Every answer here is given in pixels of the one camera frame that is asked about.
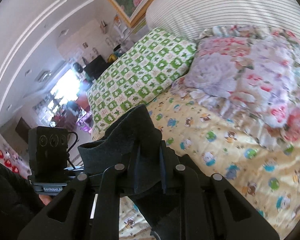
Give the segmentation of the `black sleeved left forearm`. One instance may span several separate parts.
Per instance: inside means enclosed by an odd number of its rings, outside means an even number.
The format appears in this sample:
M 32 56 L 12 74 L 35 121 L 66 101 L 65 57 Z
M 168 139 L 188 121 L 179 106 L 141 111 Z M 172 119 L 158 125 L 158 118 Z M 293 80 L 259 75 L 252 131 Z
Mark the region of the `black sleeved left forearm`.
M 28 180 L 0 163 L 0 239 L 17 239 L 44 206 Z

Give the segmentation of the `person's left hand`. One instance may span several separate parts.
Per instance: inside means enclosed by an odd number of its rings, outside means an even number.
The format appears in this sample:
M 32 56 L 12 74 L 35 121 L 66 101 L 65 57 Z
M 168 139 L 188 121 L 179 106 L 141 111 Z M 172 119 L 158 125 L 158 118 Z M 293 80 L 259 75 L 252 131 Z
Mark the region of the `person's left hand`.
M 38 196 L 44 205 L 48 205 L 52 201 L 51 196 L 43 195 L 43 194 L 39 194 Z

